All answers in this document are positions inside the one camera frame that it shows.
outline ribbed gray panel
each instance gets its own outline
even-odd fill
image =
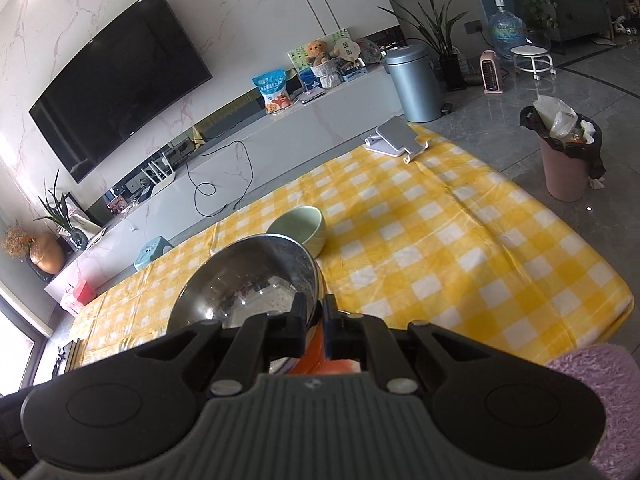
[[[420,400],[382,392],[366,373],[262,375],[250,392],[209,402],[180,444],[145,465],[93,475],[40,463],[25,478],[97,480],[98,476],[100,480],[602,478],[587,461],[538,474],[480,463],[441,436]]]

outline black trash bag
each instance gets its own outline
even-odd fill
[[[602,130],[590,118],[578,114],[577,124],[580,124],[581,121],[587,121],[593,124],[593,127],[596,129],[593,133],[593,142],[591,144],[568,142],[564,145],[561,140],[549,136],[545,123],[542,122],[538,111],[533,106],[524,107],[520,112],[520,126],[536,132],[542,139],[546,140],[546,143],[556,150],[556,152],[563,152],[569,158],[581,158],[586,161],[589,178],[598,179],[607,171],[600,158]]]

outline gray tile floor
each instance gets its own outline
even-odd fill
[[[538,83],[528,74],[511,73],[502,95],[485,95],[482,87],[447,94],[446,100],[454,104],[454,112],[426,126],[501,171],[555,212],[610,262],[626,280],[634,296],[640,298],[640,100],[624,91],[640,93],[640,43],[605,50],[605,47],[585,42],[569,47],[562,56],[554,55],[554,60],[561,64],[602,51],[603,54],[574,63],[569,68],[580,69],[622,89],[563,70],[559,70],[555,78],[546,74]],[[601,127],[604,134],[602,158],[607,168],[605,189],[589,189],[576,203],[560,202],[546,192],[536,134],[521,128],[518,123],[520,110],[540,94],[561,98]],[[351,139],[252,190],[239,207],[351,151],[363,143],[366,135]],[[229,207],[213,218],[202,219],[171,242],[177,245],[232,212]],[[133,272],[133,267],[124,270],[110,280],[108,287]],[[36,378],[48,379],[47,374],[50,376],[55,361],[55,357],[51,361],[51,355],[57,346],[67,342],[72,318],[63,311],[60,318],[60,327],[47,345],[40,367],[42,371],[38,370]],[[611,341],[634,352],[640,363],[640,314],[637,310]]]

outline orange vase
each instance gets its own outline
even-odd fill
[[[49,274],[57,274],[65,266],[65,253],[50,231],[38,235],[29,256],[34,264]]]

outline television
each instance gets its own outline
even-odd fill
[[[138,0],[60,71],[29,113],[80,182],[211,74],[167,0]]]

